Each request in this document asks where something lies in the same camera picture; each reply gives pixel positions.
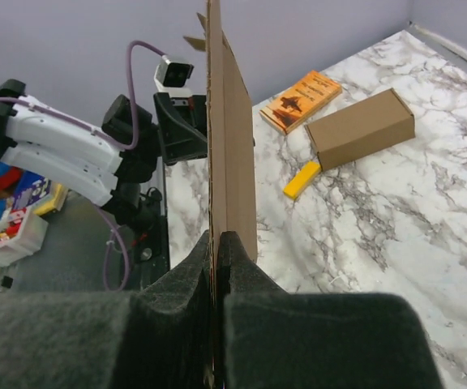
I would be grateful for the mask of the yellow block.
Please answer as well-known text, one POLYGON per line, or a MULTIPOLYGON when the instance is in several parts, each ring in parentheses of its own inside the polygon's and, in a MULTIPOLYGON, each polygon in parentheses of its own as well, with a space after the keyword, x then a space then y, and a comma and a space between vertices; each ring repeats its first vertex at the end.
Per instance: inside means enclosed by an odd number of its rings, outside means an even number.
POLYGON ((284 195, 289 199, 296 200, 321 172, 322 165, 319 162, 313 160, 307 162, 285 186, 284 195))

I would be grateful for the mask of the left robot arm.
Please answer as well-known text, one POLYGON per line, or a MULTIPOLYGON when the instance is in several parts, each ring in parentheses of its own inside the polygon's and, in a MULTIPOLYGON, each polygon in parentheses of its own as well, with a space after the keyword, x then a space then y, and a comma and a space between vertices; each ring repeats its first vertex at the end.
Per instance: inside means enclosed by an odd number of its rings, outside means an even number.
POLYGON ((161 195, 142 200, 158 161, 174 165, 207 155, 206 97, 153 96, 150 114, 118 96, 93 126, 26 94, 25 83, 0 85, 0 162, 77 192, 117 224, 148 231, 162 215, 161 195))

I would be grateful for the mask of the orange book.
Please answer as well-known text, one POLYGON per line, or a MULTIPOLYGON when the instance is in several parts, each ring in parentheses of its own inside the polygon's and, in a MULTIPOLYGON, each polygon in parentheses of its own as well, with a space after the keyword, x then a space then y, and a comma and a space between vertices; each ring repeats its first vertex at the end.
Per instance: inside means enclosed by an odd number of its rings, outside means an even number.
POLYGON ((318 71, 310 71, 265 105, 259 114, 274 129, 288 135, 341 93, 338 82, 318 71))

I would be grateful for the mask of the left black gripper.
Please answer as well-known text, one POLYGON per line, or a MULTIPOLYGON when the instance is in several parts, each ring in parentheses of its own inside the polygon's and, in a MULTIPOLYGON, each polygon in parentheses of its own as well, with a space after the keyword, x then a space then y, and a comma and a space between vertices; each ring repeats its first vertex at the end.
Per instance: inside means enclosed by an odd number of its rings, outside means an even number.
POLYGON ((153 100, 164 163, 175 165, 180 161, 206 158, 207 97, 171 97, 169 93, 157 92, 153 100))

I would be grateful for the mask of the colourful toy blocks pile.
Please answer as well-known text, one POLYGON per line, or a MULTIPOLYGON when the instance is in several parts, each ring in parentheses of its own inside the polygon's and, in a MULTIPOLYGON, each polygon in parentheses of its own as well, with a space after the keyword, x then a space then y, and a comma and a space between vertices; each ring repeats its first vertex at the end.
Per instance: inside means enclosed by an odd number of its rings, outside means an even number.
POLYGON ((68 189, 36 173, 0 162, 0 219, 5 212, 30 208, 38 216, 60 210, 68 189))

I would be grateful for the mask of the white bin of toys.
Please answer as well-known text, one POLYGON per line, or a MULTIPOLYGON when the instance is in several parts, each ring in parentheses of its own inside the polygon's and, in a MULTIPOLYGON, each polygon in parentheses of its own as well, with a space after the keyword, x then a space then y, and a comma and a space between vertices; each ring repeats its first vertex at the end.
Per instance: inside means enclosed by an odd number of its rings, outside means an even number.
POLYGON ((45 240, 49 223, 27 207, 10 212, 0 220, 0 267, 31 256, 45 240))

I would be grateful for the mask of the small folded cardboard box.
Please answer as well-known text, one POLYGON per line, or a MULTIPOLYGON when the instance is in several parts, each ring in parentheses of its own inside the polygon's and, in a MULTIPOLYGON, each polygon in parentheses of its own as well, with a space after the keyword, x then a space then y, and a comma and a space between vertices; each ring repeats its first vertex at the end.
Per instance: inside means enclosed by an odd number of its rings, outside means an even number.
POLYGON ((323 171, 415 137, 409 106, 392 88, 305 125, 323 171))

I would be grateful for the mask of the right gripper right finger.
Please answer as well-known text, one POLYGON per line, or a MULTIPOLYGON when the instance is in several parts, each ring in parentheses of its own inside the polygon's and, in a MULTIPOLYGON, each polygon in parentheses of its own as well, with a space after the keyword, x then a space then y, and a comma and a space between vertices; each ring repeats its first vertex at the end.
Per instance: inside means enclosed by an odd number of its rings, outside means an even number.
POLYGON ((440 388, 421 321, 390 293, 288 293, 222 233, 228 388, 440 388))

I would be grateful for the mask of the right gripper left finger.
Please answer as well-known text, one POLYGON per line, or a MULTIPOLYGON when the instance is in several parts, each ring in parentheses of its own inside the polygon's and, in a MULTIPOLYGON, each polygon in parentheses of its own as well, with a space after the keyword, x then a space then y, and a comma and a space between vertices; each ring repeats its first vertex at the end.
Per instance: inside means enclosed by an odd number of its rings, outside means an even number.
POLYGON ((0 293, 0 388, 205 388, 208 236, 141 292, 0 293))

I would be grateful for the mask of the brown cardboard box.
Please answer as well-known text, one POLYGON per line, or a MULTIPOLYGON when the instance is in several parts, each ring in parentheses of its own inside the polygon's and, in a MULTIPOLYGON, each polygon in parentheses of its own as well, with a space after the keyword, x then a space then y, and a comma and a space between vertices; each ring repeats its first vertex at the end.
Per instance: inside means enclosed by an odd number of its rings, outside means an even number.
POLYGON ((221 4, 206 3, 198 16, 204 38, 186 41, 207 56, 208 219, 212 297, 212 371, 215 388, 225 382, 222 300, 226 275, 222 234, 238 234, 256 260, 257 222, 252 105, 234 52, 221 25, 221 4))

